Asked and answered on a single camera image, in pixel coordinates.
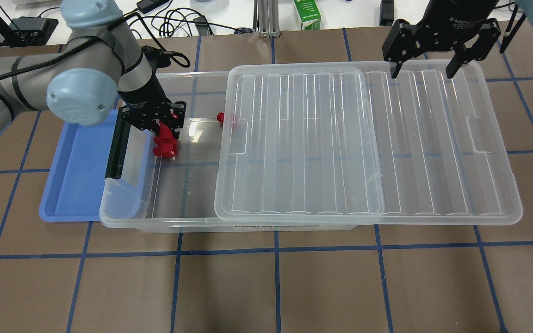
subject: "red object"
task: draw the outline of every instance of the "red object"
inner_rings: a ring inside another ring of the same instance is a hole
[[[178,155],[178,147],[176,147],[178,140],[174,138],[168,126],[161,122],[159,123],[159,136],[154,137],[154,142],[157,144],[154,148],[154,155],[157,157],[171,158]]]
[[[223,112],[219,112],[219,113],[217,114],[217,121],[220,122],[220,123],[222,123],[222,125],[223,125],[223,118],[225,118],[225,116],[226,116],[226,115],[225,115]]]

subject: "green and white carton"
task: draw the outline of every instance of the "green and white carton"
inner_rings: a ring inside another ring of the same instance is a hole
[[[294,0],[297,20],[302,30],[320,30],[322,16],[316,6],[316,0]]]

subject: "black handle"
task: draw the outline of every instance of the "black handle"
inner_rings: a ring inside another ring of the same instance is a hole
[[[112,144],[108,155],[108,165],[106,165],[106,178],[120,179],[121,175],[123,175],[124,158],[125,154],[127,154],[129,131],[131,131],[131,124],[126,122],[122,116],[124,108],[120,108],[117,112],[114,135],[112,135]]]

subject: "translucent plastic lid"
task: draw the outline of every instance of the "translucent plastic lid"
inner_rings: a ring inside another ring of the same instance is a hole
[[[290,224],[512,224],[520,196],[480,67],[239,66],[215,213]]]

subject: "gray robot arm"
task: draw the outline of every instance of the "gray robot arm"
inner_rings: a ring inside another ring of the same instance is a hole
[[[117,91],[137,95],[132,92],[157,80],[114,0],[64,0],[62,14],[72,28],[65,52],[90,45],[54,65],[0,80],[0,135],[26,111],[51,110],[63,120],[84,125],[102,122]],[[0,58],[0,74],[57,57]],[[165,99],[161,89],[155,93]]]

